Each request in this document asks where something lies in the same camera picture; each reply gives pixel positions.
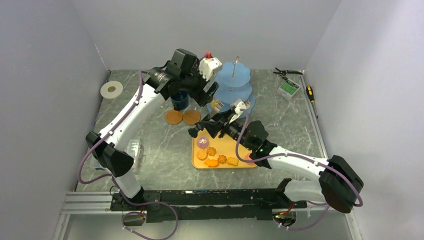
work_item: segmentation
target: blue mug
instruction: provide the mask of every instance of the blue mug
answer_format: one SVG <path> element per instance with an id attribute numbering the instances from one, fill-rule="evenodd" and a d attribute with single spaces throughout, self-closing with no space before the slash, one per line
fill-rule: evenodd
<path id="1" fill-rule="evenodd" d="M 189 94 L 186 91 L 179 91 L 171 96 L 173 109 L 181 111 L 189 106 Z"/>

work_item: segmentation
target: wooden coaster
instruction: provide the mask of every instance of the wooden coaster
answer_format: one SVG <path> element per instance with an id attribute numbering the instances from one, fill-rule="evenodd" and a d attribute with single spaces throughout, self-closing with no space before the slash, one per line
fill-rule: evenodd
<path id="1" fill-rule="evenodd" d="M 202 116 L 200 115 L 200 112 L 192 109 L 192 110 L 188 110 L 184 113 L 182 120 L 187 125 L 195 125 L 196 123 L 198 123 L 200 121 L 201 118 L 202 118 Z"/>
<path id="2" fill-rule="evenodd" d="M 172 125 L 179 124 L 181 120 L 183 120 L 183 113 L 180 111 L 175 111 L 174 109 L 171 109 L 166 114 L 165 119 L 169 124 L 172 124 Z"/>

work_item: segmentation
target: white tape roll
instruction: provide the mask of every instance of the white tape roll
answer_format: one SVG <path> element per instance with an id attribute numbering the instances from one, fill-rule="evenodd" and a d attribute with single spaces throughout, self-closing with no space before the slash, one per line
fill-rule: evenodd
<path id="1" fill-rule="evenodd" d="M 105 99 L 115 99 L 121 95 L 123 90 L 124 86 L 119 81 L 109 81 L 101 86 L 100 94 Z"/>

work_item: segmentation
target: marble surface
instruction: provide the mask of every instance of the marble surface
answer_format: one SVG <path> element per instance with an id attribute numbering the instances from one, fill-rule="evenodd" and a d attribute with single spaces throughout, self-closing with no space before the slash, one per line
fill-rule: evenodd
<path id="1" fill-rule="evenodd" d="M 301 154 L 321 157 L 320 147 L 311 118 L 306 96 L 297 93 L 287 101 L 277 93 L 284 83 L 272 70 L 251 70 L 250 84 L 256 105 L 250 120 L 261 120 L 269 133 L 268 140 L 286 149 Z M 288 74 L 288 78 L 300 82 L 298 75 Z M 121 111 L 138 88 L 138 72 L 135 70 L 114 70 L 110 81 L 119 81 L 124 92 L 116 99 L 104 99 L 96 119 L 94 131 L 99 132 Z M 303 177 L 280 169 L 264 167 L 241 169 L 197 169 L 191 161 L 192 139 L 187 130 L 191 126 L 181 122 L 170 125 L 165 114 L 172 109 L 171 100 L 150 113 L 147 121 L 133 133 L 133 139 L 140 139 L 144 152 L 134 173 L 145 190 L 192 190 L 192 189 L 251 189 L 276 188 L 284 178 L 304 180 Z M 199 107 L 190 100 L 187 108 L 200 111 L 204 117 L 206 107 Z M 103 170 L 89 167 L 87 160 L 83 167 L 82 178 L 92 179 L 104 174 Z M 112 186 L 110 177 L 92 184 L 78 184 L 77 191 L 108 191 Z"/>

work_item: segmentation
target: robotic arm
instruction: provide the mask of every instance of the robotic arm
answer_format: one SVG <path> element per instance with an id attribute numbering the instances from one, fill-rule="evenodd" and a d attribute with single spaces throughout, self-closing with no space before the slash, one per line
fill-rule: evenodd
<path id="1" fill-rule="evenodd" d="M 132 203 L 145 202 L 144 190 L 131 170 L 134 160 L 124 152 L 133 132 L 147 119 L 147 113 L 178 91 L 187 91 L 201 107 L 211 102 L 219 86 L 212 81 L 221 69 L 222 63 L 217 58 L 209 55 L 198 59 L 189 51 L 177 49 L 165 69 L 154 67 L 148 71 L 144 81 L 140 79 L 142 84 L 138 92 L 108 126 L 99 133 L 91 131 L 87 134 L 85 139 L 88 146 L 96 146 L 93 156 L 112 175 Z M 260 121 L 244 126 L 236 122 L 242 110 L 243 104 L 237 104 L 237 107 L 233 106 L 226 112 L 207 115 L 195 128 L 189 129 L 189 134 L 195 138 L 197 132 L 203 129 L 212 138 L 218 134 L 222 138 L 227 134 L 252 150 L 250 157 L 256 165 L 288 170 L 311 180 L 284 179 L 276 189 L 280 201 L 327 202 L 342 213 L 351 211 L 364 184 L 342 157 L 335 155 L 331 159 L 324 159 L 288 151 L 267 140 L 268 133 Z M 299 158 L 309 159 L 313 164 Z M 341 173 L 349 183 L 329 168 Z"/>

